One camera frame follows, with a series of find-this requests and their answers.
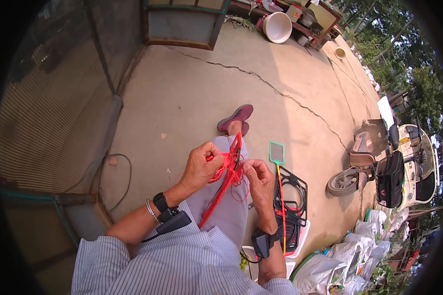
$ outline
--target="scooter basket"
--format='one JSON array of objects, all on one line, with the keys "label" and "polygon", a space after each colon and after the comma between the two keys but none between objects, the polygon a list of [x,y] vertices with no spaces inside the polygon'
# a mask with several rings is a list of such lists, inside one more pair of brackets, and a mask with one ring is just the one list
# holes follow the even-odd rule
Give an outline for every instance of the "scooter basket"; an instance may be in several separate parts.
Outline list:
[{"label": "scooter basket", "polygon": [[398,150],[383,158],[376,166],[376,197],[380,205],[395,208],[402,202],[404,181],[402,153]]}]

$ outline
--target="shoe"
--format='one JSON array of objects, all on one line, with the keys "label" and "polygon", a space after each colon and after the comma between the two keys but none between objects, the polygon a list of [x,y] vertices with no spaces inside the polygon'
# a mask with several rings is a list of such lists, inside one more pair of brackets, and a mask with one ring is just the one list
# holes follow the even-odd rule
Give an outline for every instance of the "shoe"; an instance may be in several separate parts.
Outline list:
[{"label": "shoe", "polygon": [[218,122],[218,125],[217,125],[218,131],[223,132],[223,133],[227,133],[228,127],[230,126],[230,123],[233,121],[242,121],[244,123],[244,121],[246,121],[249,118],[249,116],[251,116],[251,114],[253,113],[253,110],[254,110],[254,108],[251,104],[244,104],[244,105],[240,106],[239,108],[236,109],[236,111],[233,113],[233,115]]},{"label": "shoe", "polygon": [[248,133],[249,130],[249,124],[246,122],[243,122],[242,126],[241,126],[241,136],[245,136],[246,133]]}]

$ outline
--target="silver bangle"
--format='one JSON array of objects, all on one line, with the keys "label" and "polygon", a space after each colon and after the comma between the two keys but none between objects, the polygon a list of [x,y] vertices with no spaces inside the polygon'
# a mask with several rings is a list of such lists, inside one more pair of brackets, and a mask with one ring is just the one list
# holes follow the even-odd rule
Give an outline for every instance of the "silver bangle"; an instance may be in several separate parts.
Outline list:
[{"label": "silver bangle", "polygon": [[149,205],[149,197],[146,198],[146,207],[148,207],[149,214],[152,215],[154,217],[154,219],[156,219],[156,221],[159,223],[158,218],[154,215],[154,212],[151,209],[151,206]]}]

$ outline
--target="striped shirt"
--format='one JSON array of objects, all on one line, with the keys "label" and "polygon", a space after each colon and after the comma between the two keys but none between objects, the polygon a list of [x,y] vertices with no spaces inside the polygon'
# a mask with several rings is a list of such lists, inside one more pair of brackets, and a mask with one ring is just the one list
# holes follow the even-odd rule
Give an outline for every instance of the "striped shirt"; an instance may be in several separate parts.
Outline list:
[{"label": "striped shirt", "polygon": [[[72,294],[298,294],[287,279],[264,286],[239,269],[236,246],[218,227],[201,232],[192,219],[186,227],[140,243],[131,259],[120,240],[82,239],[77,252]],[[156,234],[153,230],[149,236]]]}]

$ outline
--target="small stone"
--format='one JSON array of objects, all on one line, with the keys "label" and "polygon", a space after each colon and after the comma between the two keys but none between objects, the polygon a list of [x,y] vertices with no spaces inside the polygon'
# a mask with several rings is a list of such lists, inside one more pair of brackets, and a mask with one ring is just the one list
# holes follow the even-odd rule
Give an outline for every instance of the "small stone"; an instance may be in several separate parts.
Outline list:
[{"label": "small stone", "polygon": [[118,158],[117,158],[117,157],[110,157],[110,158],[108,159],[108,163],[109,163],[110,165],[116,166],[116,165],[118,164]]}]

